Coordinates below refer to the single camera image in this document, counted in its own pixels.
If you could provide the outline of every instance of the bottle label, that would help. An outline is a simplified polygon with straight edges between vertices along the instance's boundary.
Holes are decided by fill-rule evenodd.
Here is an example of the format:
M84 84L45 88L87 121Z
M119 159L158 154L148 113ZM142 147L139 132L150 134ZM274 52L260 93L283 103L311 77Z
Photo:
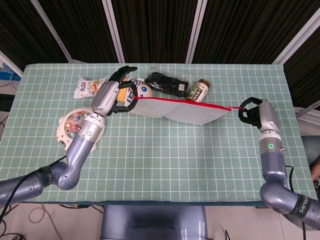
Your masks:
M192 91L188 95L188 99L192 99L195 102L201 102L204 96L208 92L208 87L202 82L197 82Z

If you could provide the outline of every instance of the robotic hand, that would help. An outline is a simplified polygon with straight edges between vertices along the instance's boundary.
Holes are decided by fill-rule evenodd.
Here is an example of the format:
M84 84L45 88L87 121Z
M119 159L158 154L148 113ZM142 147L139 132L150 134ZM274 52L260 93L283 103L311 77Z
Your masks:
M258 106L244 107L249 103ZM306 225L320 230L320 202L308 196L295 193L287 188L287 170L280 138L278 116L272 105L265 99L251 97L241 105L238 116L243 123L256 126L260 132L260 156L265 184L260 189L260 197L269 207L283 214L292 223Z
M62 190L70 190L78 184L81 168L100 132L105 127L104 118L112 113L129 112L137 104L138 100L134 99L128 107L117 106L117 96L120 89L130 87L133 94L138 95L137 88L132 81L123 82L128 73L137 69L137 67L121 67L107 82L101 85L90 106L93 114L85 117L81 130L66 151L67 164L57 162L40 168L30 176L21 176L0 182L0 207L7 203L13 190L23 178L25 179L17 188L11 204L37 197L45 187L51 184L57 185Z

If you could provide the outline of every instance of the grid mat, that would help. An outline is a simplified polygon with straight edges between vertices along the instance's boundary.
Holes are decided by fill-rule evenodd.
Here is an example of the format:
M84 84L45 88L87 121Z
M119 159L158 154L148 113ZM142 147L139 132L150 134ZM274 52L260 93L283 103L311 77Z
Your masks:
M158 71L196 83L211 82L203 102L239 106L265 98L281 127L293 187L315 198L314 186L281 65L127 64L130 75ZM25 175L65 155L58 146L59 118L88 107L92 98L73 99L80 76L111 76L123 64L32 64L23 73L0 144L0 179ZM156 92L156 97L168 97ZM260 201L262 177L257 128L240 122L233 110L203 126L132 113L107 119L98 148L87 158L78 185L69 191L51 185L32 201L177 202Z

